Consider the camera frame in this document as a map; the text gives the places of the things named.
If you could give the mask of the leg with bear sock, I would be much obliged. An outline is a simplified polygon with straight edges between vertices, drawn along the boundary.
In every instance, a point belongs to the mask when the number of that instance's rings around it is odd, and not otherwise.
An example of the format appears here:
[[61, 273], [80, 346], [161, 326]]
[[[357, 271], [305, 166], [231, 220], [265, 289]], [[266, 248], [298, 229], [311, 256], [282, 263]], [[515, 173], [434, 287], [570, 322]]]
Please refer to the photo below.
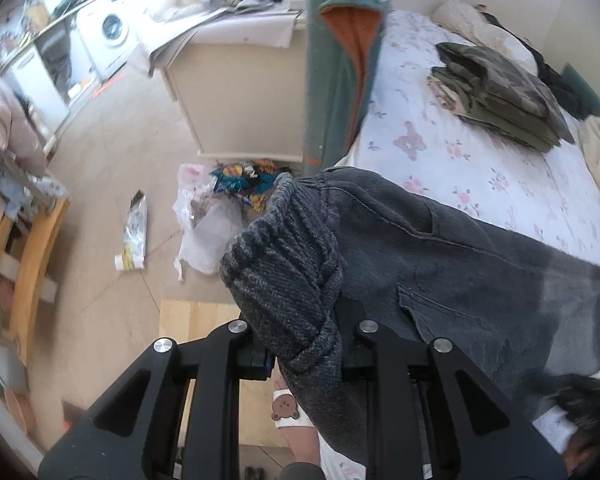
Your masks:
[[280, 472], [283, 480], [325, 480], [321, 467], [320, 439], [309, 417], [291, 393], [278, 368], [272, 371], [271, 419], [294, 460]]

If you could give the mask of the wooden chair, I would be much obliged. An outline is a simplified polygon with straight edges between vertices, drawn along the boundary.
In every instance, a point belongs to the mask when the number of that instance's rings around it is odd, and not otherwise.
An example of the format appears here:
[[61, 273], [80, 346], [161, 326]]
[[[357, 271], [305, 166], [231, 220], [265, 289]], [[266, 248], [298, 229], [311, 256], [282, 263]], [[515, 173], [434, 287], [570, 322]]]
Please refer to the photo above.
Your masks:
[[1, 218], [0, 275], [14, 283], [12, 308], [3, 338], [15, 347], [22, 364], [27, 364], [32, 354], [38, 304], [55, 301], [57, 284], [46, 276], [46, 271], [69, 206], [70, 200], [58, 198], [51, 211], [42, 211], [34, 218], [30, 232], [24, 236], [20, 258], [5, 250], [12, 220]]

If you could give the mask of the snack wrapper on floor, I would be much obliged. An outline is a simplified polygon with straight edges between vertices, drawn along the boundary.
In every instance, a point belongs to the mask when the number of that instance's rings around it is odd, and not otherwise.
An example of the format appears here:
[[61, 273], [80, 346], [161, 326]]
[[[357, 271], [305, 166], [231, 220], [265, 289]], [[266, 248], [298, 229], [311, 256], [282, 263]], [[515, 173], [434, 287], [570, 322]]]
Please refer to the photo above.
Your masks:
[[147, 254], [148, 208], [146, 195], [138, 190], [130, 203], [122, 234], [122, 253], [114, 256], [118, 271], [143, 270]]

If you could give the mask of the white plastic trash bag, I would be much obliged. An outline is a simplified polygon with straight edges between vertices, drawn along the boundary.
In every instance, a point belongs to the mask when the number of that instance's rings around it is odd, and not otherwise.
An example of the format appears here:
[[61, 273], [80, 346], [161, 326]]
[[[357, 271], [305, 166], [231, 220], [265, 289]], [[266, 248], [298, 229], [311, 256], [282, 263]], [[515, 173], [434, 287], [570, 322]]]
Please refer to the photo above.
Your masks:
[[215, 167], [181, 165], [173, 204], [182, 230], [173, 263], [178, 280], [185, 281], [186, 269], [204, 275], [218, 272], [227, 246], [244, 228], [246, 214], [264, 211], [276, 179], [289, 171], [269, 159]]

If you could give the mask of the white floral bed sheet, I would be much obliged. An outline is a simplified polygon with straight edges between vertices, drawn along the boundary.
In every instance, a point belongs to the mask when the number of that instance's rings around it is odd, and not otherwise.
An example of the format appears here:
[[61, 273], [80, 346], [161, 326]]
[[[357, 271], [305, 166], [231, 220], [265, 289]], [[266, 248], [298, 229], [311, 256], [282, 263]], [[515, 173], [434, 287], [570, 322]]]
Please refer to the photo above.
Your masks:
[[438, 228], [471, 246], [434, 259], [431, 287], [399, 289], [402, 318], [423, 341], [452, 340], [581, 463], [586, 422], [545, 396], [569, 375], [600, 380], [600, 190], [573, 144], [540, 153], [464, 122], [434, 95], [437, 46], [452, 32], [394, 11], [362, 131], [346, 164], [437, 207]]

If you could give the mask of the pink clothes pile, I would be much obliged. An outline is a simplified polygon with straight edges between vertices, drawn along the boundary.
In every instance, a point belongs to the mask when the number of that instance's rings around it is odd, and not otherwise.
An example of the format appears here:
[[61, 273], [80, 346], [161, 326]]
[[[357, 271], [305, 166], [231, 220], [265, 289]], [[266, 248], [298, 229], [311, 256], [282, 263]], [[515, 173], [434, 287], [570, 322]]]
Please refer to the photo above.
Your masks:
[[12, 88], [0, 77], [0, 150], [14, 155], [30, 174], [43, 177], [46, 169], [43, 146]]

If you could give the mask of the folded camouflage pants stack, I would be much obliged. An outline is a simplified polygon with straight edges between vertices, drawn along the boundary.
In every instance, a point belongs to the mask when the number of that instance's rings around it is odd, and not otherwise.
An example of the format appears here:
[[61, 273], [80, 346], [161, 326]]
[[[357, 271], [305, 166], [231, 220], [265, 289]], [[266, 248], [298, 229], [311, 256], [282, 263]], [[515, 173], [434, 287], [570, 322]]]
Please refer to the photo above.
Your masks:
[[436, 50], [442, 64], [428, 84], [442, 108], [541, 153], [573, 144], [557, 100], [537, 76], [487, 47], [440, 42]]

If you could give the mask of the beige bedside cabinet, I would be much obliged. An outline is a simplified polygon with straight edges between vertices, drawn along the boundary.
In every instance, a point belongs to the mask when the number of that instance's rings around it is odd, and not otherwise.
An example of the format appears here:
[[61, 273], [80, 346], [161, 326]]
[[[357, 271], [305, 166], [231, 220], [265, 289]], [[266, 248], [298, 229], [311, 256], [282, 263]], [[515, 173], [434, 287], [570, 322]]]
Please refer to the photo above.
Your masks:
[[303, 157], [306, 19], [284, 6], [198, 14], [146, 46], [205, 159]]

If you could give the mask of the white washing machine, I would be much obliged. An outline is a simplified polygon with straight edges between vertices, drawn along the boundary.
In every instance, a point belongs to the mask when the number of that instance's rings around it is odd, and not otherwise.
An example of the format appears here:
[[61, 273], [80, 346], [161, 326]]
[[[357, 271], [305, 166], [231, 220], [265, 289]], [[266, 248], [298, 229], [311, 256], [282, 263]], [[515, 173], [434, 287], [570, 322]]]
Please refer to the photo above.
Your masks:
[[124, 0], [91, 0], [76, 12], [76, 28], [100, 81], [107, 81], [137, 47]]

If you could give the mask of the white knitted pillow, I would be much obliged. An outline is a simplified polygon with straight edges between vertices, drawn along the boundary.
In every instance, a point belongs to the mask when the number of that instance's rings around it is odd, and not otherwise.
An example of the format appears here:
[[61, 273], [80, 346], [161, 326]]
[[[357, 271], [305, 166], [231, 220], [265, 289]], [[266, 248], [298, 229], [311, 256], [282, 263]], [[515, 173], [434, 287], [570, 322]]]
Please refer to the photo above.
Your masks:
[[539, 73], [538, 63], [530, 50], [513, 34], [491, 24], [474, 6], [460, 0], [448, 0], [430, 16], [437, 25], [462, 36], [477, 46], [504, 55], [528, 73]]

